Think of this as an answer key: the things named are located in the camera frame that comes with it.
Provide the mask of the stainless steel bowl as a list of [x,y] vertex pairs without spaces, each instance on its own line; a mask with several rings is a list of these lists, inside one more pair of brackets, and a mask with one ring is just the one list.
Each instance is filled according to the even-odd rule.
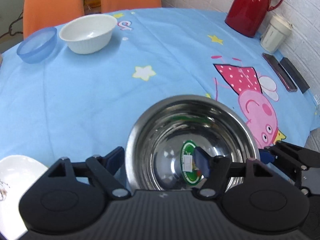
[[260,158],[252,133],[235,111],[203,96],[173,96],[147,109],[131,129],[125,151],[131,190],[201,187],[205,178],[195,164],[196,147],[234,163]]

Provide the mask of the white ceramic bowl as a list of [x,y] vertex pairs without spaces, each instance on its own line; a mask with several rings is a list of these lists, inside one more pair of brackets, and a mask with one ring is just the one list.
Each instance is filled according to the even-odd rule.
[[111,15],[86,15],[64,25],[59,37],[67,43],[72,52],[92,54],[108,45],[117,24],[117,19]]

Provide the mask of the blue translucent plastic bowl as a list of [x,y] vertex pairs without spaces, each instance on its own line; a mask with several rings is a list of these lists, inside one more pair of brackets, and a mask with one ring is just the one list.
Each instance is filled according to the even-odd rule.
[[17,48],[17,55],[28,64],[40,63],[54,50],[57,43],[57,29],[48,27],[28,36]]

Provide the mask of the blue cartoon tablecloth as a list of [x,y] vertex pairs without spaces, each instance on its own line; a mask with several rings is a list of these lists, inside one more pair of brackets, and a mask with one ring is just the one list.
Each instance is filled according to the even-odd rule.
[[57,40],[51,55],[27,64],[13,47],[1,65],[1,157],[45,166],[83,161],[125,146],[153,104],[175,95],[217,100],[277,137],[304,146],[319,128],[311,92],[288,92],[256,38],[225,24],[223,12],[139,9],[120,12],[102,50],[79,55]]

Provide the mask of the black rectangular box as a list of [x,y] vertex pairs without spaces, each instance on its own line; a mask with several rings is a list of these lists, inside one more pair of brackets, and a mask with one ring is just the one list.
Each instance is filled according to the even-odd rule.
[[287,73],[292,77],[293,81],[299,87],[300,91],[304,94],[310,86],[305,81],[304,77],[296,69],[293,63],[287,58],[283,57],[280,61],[281,66],[287,71]]

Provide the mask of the smartphone with dark case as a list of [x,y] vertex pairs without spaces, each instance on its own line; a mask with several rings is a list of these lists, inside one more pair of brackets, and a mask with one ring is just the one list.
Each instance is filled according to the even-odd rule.
[[273,55],[262,53],[262,57],[271,66],[288,92],[296,92],[298,90],[289,74],[287,74],[280,62]]

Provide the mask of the white plate swirl pattern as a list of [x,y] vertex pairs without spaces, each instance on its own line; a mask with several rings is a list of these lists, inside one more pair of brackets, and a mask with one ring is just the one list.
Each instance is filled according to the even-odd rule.
[[18,205],[24,193],[48,170],[33,158],[10,155],[1,160],[1,234],[18,239],[27,230]]

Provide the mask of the white lidded cup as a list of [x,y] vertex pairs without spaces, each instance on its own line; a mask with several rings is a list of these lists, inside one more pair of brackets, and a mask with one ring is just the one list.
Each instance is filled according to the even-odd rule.
[[260,45],[273,54],[292,33],[292,24],[279,15],[273,15],[261,36]]

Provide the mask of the red thermos jug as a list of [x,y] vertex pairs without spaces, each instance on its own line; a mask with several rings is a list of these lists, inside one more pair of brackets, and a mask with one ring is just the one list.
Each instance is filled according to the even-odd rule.
[[246,37],[254,37],[269,11],[277,9],[283,0],[271,5],[271,0],[234,0],[225,24]]

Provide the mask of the left orange chair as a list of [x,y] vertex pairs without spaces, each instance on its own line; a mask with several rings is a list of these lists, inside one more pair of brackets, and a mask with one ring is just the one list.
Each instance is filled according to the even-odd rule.
[[84,0],[24,0],[23,38],[84,15]]

